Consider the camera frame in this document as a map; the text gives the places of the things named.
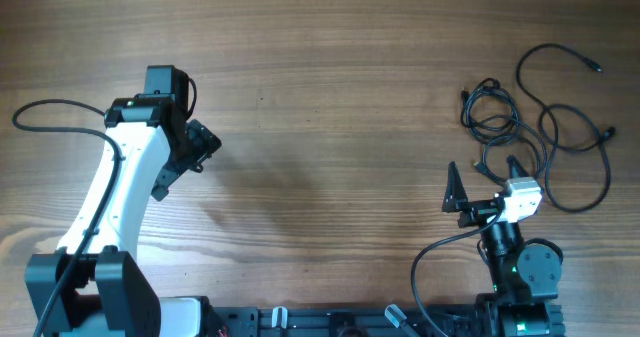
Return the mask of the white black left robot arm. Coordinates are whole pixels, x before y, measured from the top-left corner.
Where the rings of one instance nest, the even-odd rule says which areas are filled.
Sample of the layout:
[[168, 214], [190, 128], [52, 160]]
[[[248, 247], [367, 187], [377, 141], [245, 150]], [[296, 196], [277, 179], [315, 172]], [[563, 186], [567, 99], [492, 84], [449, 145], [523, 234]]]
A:
[[173, 65], [148, 67], [141, 93], [102, 112], [103, 154], [83, 205], [54, 252], [33, 255], [25, 284], [37, 336], [225, 336], [205, 297], [161, 298], [137, 246], [149, 200], [200, 173], [220, 139], [192, 114], [195, 82]]

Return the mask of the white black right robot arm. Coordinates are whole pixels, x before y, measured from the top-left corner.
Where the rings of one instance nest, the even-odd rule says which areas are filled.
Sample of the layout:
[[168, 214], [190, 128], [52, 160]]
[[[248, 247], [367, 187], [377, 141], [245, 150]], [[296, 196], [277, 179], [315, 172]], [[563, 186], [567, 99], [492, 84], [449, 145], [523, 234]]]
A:
[[448, 166], [444, 212], [458, 212], [458, 226], [477, 227], [480, 253], [488, 266], [494, 291], [482, 293], [465, 308], [466, 327], [455, 335], [564, 336], [558, 297], [563, 253], [554, 243], [524, 240], [519, 223], [537, 213], [543, 189], [513, 156], [507, 158], [510, 178], [503, 190], [487, 200], [470, 201], [455, 163]]

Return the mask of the black USB cable blue plug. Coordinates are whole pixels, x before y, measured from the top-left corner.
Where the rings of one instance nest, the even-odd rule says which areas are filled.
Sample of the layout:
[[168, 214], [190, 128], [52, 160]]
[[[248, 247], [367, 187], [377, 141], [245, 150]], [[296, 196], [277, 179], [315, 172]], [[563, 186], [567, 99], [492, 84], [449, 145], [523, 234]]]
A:
[[[526, 124], [513, 96], [495, 78], [482, 80], [472, 91], [464, 88], [460, 92], [462, 107], [460, 124], [467, 129], [473, 139], [483, 145], [479, 162], [474, 168], [498, 185], [504, 185], [506, 178], [494, 173], [488, 166], [491, 148], [509, 146], [515, 143], [527, 145], [533, 152], [535, 167], [528, 176], [539, 178], [548, 163], [547, 148], [540, 134]], [[508, 108], [506, 114], [495, 114], [485, 118], [474, 117], [473, 110], [478, 102], [494, 99]]]

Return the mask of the black USB cable gold plug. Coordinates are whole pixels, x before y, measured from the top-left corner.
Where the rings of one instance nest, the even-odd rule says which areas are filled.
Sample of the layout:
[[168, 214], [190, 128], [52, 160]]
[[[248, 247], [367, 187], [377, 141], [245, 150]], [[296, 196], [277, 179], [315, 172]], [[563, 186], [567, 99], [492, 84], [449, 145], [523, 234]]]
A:
[[[515, 81], [519, 89], [535, 102], [540, 108], [541, 112], [537, 119], [537, 126], [540, 132], [540, 136], [549, 144], [551, 151], [548, 153], [548, 160], [544, 167], [544, 188], [547, 192], [549, 201], [559, 210], [566, 213], [581, 213], [592, 210], [599, 206], [607, 197], [611, 183], [612, 183], [612, 170], [610, 165], [610, 159], [606, 151], [606, 143], [616, 134], [617, 130], [611, 126], [604, 131], [601, 131], [596, 126], [594, 121], [579, 108], [566, 103], [546, 103], [540, 97], [536, 96], [524, 83], [523, 70], [525, 63], [536, 53], [543, 50], [557, 50], [572, 56], [576, 60], [579, 60], [587, 69], [594, 73], [602, 73], [603, 69], [601, 65], [594, 59], [585, 56], [584, 54], [572, 49], [568, 46], [555, 43], [546, 42], [535, 45], [527, 50], [519, 59], [515, 68]], [[561, 117], [573, 117], [576, 121], [583, 124], [589, 131], [590, 137], [588, 142], [569, 142], [568, 131], [566, 127], [561, 123]], [[554, 190], [551, 186], [551, 179], [553, 173], [553, 167], [555, 165], [555, 159], [560, 152], [573, 155], [583, 155], [596, 150], [600, 156], [602, 171], [604, 175], [603, 186], [601, 191], [591, 202], [580, 206], [569, 206], [560, 202], [560, 200], [554, 195]]]

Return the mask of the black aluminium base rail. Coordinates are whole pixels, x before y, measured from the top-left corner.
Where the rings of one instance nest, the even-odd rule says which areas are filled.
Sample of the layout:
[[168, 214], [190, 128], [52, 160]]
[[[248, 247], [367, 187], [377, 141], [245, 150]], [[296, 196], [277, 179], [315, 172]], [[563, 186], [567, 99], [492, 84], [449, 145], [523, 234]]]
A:
[[496, 307], [432, 305], [402, 309], [273, 309], [216, 307], [207, 334], [213, 337], [564, 337], [559, 305]]

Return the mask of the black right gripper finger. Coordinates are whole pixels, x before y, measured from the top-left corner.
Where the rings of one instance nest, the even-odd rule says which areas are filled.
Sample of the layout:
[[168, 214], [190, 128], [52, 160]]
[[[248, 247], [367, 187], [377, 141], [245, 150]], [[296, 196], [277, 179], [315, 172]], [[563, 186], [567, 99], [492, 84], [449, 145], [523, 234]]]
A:
[[442, 203], [446, 213], [462, 212], [468, 208], [468, 196], [464, 189], [459, 170], [454, 161], [448, 165], [447, 185]]
[[524, 169], [514, 155], [509, 155], [506, 158], [506, 161], [509, 168], [510, 179], [529, 177], [529, 173]]

